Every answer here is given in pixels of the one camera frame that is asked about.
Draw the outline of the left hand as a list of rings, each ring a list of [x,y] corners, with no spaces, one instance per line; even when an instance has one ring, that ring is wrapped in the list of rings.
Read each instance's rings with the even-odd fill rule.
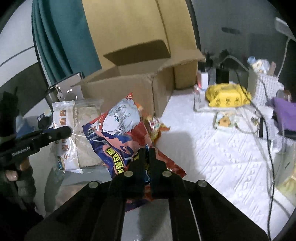
[[[15,182],[20,177],[20,173],[27,171],[30,167],[30,160],[26,157],[19,163],[18,167],[14,167],[13,170],[5,171],[5,177],[8,181]]]

